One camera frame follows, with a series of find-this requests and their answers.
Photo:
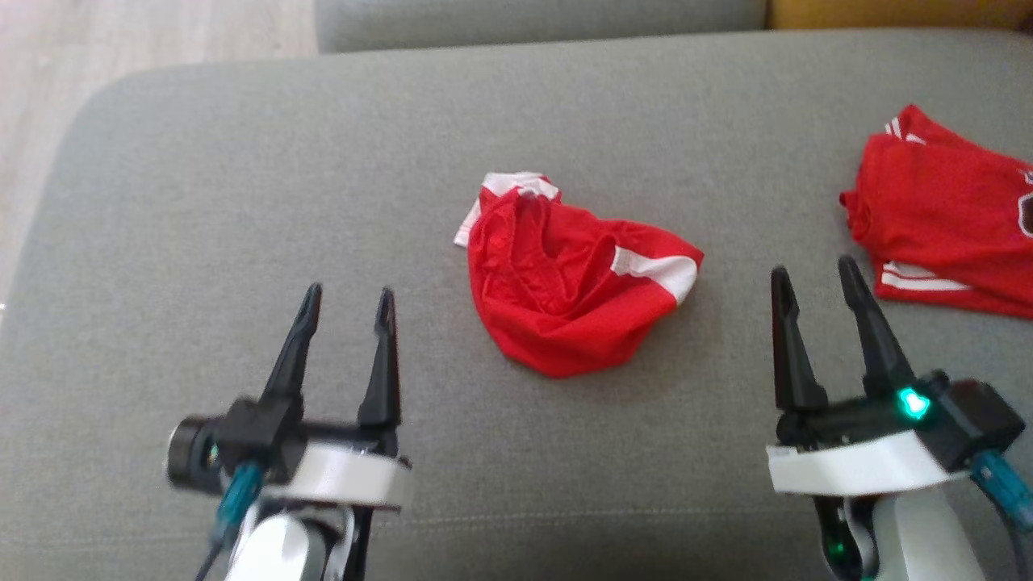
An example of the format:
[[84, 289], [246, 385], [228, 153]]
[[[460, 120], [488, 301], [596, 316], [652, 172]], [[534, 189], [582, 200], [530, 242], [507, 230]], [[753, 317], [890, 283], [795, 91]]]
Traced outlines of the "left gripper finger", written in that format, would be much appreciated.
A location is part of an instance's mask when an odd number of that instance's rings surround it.
[[358, 409], [358, 425], [363, 428], [397, 428], [402, 423], [401, 374], [395, 293], [384, 287], [374, 319], [377, 347], [371, 367], [371, 378]]
[[279, 357], [270, 372], [261, 401], [272, 399], [303, 399], [303, 379], [307, 367], [307, 351], [320, 324], [320, 305], [324, 288], [319, 282], [310, 284], [294, 323], [289, 328]]

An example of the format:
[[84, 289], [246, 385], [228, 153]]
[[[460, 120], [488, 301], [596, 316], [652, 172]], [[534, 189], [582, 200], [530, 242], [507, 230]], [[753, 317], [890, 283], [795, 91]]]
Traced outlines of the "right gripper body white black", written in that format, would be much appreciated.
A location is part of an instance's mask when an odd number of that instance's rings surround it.
[[967, 380], [934, 372], [899, 392], [781, 412], [772, 488], [810, 497], [834, 580], [967, 580], [969, 538], [942, 490]]

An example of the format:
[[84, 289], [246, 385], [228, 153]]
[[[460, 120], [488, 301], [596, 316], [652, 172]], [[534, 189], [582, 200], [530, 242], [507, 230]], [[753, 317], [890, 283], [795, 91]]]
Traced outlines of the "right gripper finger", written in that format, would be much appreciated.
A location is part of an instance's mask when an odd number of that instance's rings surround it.
[[864, 360], [864, 394], [880, 398], [915, 383], [914, 369], [897, 342], [874, 294], [868, 288], [859, 265], [850, 255], [838, 259], [843, 298], [855, 317]]
[[771, 272], [772, 364], [776, 408], [782, 412], [819, 411], [829, 405], [817, 383], [799, 328], [799, 302], [789, 272]]

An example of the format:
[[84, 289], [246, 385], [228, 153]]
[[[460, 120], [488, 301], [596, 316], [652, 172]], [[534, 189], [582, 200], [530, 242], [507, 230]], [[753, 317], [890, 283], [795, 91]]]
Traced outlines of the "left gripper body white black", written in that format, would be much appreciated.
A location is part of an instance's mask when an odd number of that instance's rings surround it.
[[228, 580], [362, 580], [374, 512], [411, 499], [397, 428], [306, 423], [300, 400], [233, 405], [218, 441]]

